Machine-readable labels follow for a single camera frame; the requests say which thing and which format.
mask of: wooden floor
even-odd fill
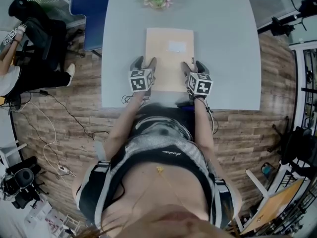
[[[278,141],[278,136],[271,128],[276,124],[284,128],[284,118],[292,118],[295,103],[296,75],[292,52],[282,38],[269,34],[260,35],[262,61],[262,91],[260,111],[215,111],[214,117],[219,122],[219,130],[214,135],[216,155],[226,173],[232,178],[243,197],[244,212],[260,198],[260,192],[246,176],[245,170],[252,172],[265,182],[260,168],[265,162],[278,166],[279,155],[268,153],[266,149]],[[78,37],[73,49],[83,47],[83,36]],[[76,64],[76,74],[70,87],[50,89],[60,102],[85,126],[88,132],[110,131],[121,110],[105,110],[101,102],[101,60],[86,52],[85,58],[68,56],[66,66]],[[23,94],[23,101],[29,98]],[[62,165],[68,166],[75,174],[82,171],[85,162],[94,156],[93,140],[87,137],[64,107],[52,97],[34,94],[32,102],[36,104],[52,121],[56,129],[56,143],[51,147],[57,152]],[[47,143],[54,141],[54,131],[49,121],[32,105],[28,104],[22,111],[30,123],[39,131]],[[27,143],[23,149],[25,158],[37,156],[43,170],[54,172],[43,156],[44,143],[39,140],[35,130],[27,123],[25,117],[14,113],[14,124],[20,143]],[[98,136],[106,138],[105,133]],[[56,155],[46,147],[48,160],[57,167]],[[71,185],[72,176],[63,176]],[[53,207],[63,213],[83,220],[71,195],[71,189],[57,180],[52,173],[39,177],[46,183],[44,189],[50,195]]]

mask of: black pants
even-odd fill
[[[40,62],[30,62],[20,67],[19,79],[10,92],[10,96],[39,88],[66,86],[69,80],[70,75],[67,72],[52,71]]]

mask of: white table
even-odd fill
[[[145,55],[146,29],[167,27],[194,31],[195,60],[214,81],[207,97],[212,109],[258,110],[261,59],[249,0],[175,0],[166,10],[143,6],[142,0],[109,0],[103,42],[102,101],[119,108],[131,95],[128,71]],[[152,92],[151,101],[175,106],[185,93]]]

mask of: blue chair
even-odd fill
[[[84,50],[102,57],[95,50],[103,46],[104,27],[108,0],[70,0],[72,15],[86,17]]]

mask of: person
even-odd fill
[[[12,60],[17,46],[22,41],[25,28],[19,26],[12,43],[7,44],[0,53],[0,96],[12,97],[26,91],[44,87],[69,86],[75,74],[72,63],[66,72],[45,68],[40,60],[31,59],[27,65],[14,66]]]
[[[242,199],[215,155],[204,97],[194,97],[194,113],[158,104],[139,109],[143,98],[135,93],[117,119],[104,144],[108,161],[77,174],[77,206],[110,237],[226,237],[218,228],[237,215]]]

